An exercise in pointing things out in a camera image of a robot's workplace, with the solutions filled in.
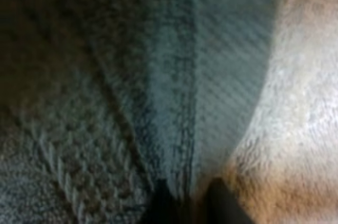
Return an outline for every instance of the black object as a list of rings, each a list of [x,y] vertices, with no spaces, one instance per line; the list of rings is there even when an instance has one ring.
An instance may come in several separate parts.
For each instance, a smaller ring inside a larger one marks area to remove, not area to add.
[[[221,178],[210,183],[204,201],[208,224],[254,224]]]
[[[139,224],[190,224],[189,213],[182,211],[182,205],[185,204],[170,194],[166,182],[160,180]],[[210,183],[203,205],[206,224],[254,224],[221,178]]]
[[[166,182],[160,180],[139,224],[179,224],[179,220],[177,202]]]

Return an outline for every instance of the tan fur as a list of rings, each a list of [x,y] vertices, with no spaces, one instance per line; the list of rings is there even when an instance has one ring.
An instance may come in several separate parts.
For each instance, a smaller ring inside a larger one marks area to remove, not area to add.
[[[280,0],[268,76],[226,180],[257,223],[338,221],[338,0]]]

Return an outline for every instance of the dark object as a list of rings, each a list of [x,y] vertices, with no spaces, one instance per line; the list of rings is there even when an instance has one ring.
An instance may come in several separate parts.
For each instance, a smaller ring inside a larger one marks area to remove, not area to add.
[[[188,211],[182,211],[181,205],[170,194],[166,182],[160,180],[139,224],[192,223]],[[206,224],[254,224],[221,178],[210,183],[203,205]]]
[[[208,224],[254,224],[221,178],[210,183],[204,201]]]
[[[160,180],[153,198],[139,224],[179,224],[177,202],[170,194],[166,182]]]

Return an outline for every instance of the knitted fabric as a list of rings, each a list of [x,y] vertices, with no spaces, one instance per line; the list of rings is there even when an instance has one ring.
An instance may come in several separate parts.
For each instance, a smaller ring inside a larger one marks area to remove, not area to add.
[[[135,223],[219,174],[259,223],[334,221],[337,0],[4,1],[0,223]]]

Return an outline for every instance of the gray blanket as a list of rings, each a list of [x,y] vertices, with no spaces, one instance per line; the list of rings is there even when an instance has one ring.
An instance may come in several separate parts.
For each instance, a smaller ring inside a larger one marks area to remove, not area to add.
[[[0,223],[135,223],[158,179],[198,216],[219,175],[337,220],[338,0],[4,2]]]

